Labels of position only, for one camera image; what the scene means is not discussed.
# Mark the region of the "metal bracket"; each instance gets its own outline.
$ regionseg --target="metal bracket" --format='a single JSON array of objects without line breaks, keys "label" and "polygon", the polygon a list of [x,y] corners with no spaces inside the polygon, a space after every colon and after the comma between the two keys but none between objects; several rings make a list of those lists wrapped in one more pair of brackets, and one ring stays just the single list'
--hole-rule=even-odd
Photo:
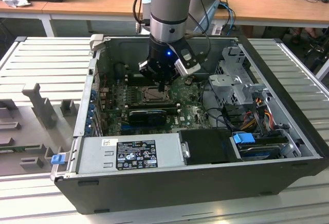
[{"label": "metal bracket", "polygon": [[104,35],[103,34],[94,34],[90,37],[90,49],[91,51],[97,51],[98,49],[104,46]]}]

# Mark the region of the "person's leg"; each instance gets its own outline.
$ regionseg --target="person's leg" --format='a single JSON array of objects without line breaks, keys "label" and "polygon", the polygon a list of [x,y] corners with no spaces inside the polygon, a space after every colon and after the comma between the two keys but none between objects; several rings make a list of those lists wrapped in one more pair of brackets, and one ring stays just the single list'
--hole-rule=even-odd
[{"label": "person's leg", "polygon": [[315,28],[305,28],[305,30],[312,38],[317,38]]},{"label": "person's leg", "polygon": [[242,25],[241,29],[246,38],[252,38],[253,25]]},{"label": "person's leg", "polygon": [[298,45],[300,43],[300,34],[302,33],[303,28],[294,28],[293,31],[293,35],[291,37],[291,42],[295,45]]}]

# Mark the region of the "warning label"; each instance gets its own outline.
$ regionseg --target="warning label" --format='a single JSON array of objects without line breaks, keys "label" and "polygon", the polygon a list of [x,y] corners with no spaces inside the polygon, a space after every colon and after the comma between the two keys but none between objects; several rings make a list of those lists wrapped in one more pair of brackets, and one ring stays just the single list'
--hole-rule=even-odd
[{"label": "warning label", "polygon": [[117,170],[152,167],[158,167],[155,140],[117,143]]}]

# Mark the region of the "paper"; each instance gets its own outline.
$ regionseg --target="paper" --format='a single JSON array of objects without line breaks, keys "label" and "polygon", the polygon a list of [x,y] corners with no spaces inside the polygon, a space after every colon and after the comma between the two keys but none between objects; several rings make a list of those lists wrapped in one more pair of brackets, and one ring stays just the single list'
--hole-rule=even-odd
[{"label": "paper", "polygon": [[4,3],[6,3],[9,7],[22,7],[22,6],[29,6],[31,3],[27,0],[2,0]]}]

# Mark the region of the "desk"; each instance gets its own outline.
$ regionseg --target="desk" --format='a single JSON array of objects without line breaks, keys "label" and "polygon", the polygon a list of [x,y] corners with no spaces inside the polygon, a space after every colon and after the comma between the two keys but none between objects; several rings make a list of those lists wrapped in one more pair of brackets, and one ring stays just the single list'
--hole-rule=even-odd
[{"label": "desk", "polygon": [[[237,25],[318,27],[329,26],[329,4],[304,0],[228,0]],[[134,21],[133,0],[64,0],[62,3],[32,2],[33,6],[8,8],[0,4],[0,17],[38,18],[47,36],[56,36],[52,20]],[[217,11],[215,23],[228,18]]]},{"label": "desk", "polygon": [[[237,25],[313,27],[329,25],[329,5],[305,0],[228,0],[236,13]],[[224,23],[227,11],[219,10],[217,23]]]}]

